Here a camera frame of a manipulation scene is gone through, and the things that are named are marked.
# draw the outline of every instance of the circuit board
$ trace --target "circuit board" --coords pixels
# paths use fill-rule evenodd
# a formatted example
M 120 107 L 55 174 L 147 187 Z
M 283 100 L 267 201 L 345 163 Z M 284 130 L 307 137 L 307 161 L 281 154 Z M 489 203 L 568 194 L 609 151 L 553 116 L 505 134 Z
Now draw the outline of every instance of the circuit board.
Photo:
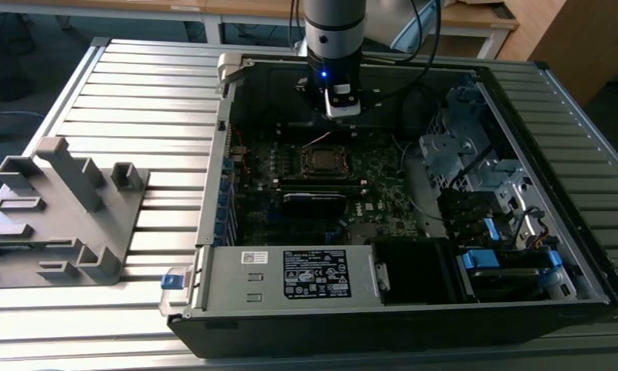
M 240 139 L 243 146 L 237 142 L 232 147 L 240 169 L 237 245 L 357 245 L 377 236 L 417 235 L 400 172 L 401 152 L 389 133 L 369 131 L 345 143 L 333 140 L 315 145 L 288 143 L 261 132 L 245 132 Z M 292 183 L 289 188 L 281 186 L 284 181 Z M 281 206 L 284 197 L 308 193 L 323 195 L 311 203 L 328 199 L 320 209 L 343 199 L 344 209 L 331 217 L 289 216 Z M 297 209 L 307 212 L 303 205 Z

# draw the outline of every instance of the power supply label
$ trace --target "power supply label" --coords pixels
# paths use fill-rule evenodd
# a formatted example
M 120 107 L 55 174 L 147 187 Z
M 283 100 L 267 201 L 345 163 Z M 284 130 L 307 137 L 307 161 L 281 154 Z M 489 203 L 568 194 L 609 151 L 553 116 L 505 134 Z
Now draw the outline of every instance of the power supply label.
M 284 296 L 289 299 L 351 298 L 347 250 L 285 251 Z

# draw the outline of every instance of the motherboard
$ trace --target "motherboard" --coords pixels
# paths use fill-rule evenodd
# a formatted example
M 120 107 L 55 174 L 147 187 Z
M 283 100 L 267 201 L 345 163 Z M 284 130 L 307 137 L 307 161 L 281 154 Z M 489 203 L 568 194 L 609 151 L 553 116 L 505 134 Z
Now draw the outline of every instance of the motherboard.
M 360 245 L 417 235 L 391 133 L 327 131 L 303 143 L 280 131 L 235 131 L 237 245 Z

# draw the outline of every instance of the white sticker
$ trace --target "white sticker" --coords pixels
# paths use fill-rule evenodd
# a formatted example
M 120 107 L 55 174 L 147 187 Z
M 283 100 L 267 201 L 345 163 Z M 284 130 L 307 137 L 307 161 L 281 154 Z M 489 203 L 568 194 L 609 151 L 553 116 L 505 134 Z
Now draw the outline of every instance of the white sticker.
M 268 264 L 268 251 L 244 251 L 241 264 Z
M 185 12 L 199 12 L 197 6 L 171 6 L 172 10 L 183 10 Z

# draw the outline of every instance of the blue release tab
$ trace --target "blue release tab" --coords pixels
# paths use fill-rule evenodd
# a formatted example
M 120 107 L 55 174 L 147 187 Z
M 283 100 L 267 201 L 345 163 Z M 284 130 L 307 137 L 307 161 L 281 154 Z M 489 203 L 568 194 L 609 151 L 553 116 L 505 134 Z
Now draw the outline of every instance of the blue release tab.
M 561 255 L 559 255 L 557 251 L 552 250 L 548 255 L 555 267 L 564 265 L 564 260 L 561 259 Z
M 164 274 L 161 279 L 163 290 L 183 290 L 184 276 L 179 274 Z
M 484 219 L 485 221 L 485 226 L 488 227 L 488 230 L 491 232 L 491 238 L 496 241 L 500 240 L 500 236 L 499 236 L 499 231 L 497 231 L 497 227 L 495 226 L 495 221 L 492 218 L 485 218 Z
M 500 267 L 495 250 L 469 250 L 465 255 L 463 255 L 463 262 L 465 263 L 465 269 L 489 269 Z

